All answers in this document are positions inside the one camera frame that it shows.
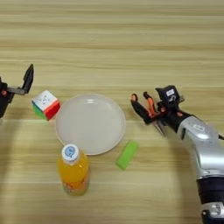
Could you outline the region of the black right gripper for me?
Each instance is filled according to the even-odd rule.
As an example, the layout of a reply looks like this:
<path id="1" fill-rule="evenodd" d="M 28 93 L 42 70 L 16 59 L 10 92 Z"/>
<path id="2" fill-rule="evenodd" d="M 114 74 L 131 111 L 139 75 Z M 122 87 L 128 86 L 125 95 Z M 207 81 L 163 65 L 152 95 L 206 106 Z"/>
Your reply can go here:
<path id="1" fill-rule="evenodd" d="M 143 119 L 145 124 L 150 124 L 154 121 L 149 116 L 146 108 L 139 101 L 130 101 L 132 108 Z M 159 120 L 164 126 L 170 127 L 174 132 L 178 132 L 179 125 L 190 115 L 181 110 L 170 110 L 162 107 L 160 110 Z"/>

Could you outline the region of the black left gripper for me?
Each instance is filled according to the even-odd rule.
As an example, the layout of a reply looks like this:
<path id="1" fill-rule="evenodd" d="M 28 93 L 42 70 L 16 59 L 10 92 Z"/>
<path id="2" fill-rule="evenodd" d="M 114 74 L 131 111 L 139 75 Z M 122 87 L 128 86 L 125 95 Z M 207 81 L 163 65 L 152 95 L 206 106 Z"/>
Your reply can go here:
<path id="1" fill-rule="evenodd" d="M 4 117 L 4 113 L 8 107 L 8 104 L 12 102 L 14 94 L 26 95 L 30 92 L 34 78 L 34 66 L 30 64 L 24 74 L 24 84 L 22 87 L 14 88 L 8 87 L 8 84 L 2 82 L 0 77 L 0 118 Z"/>

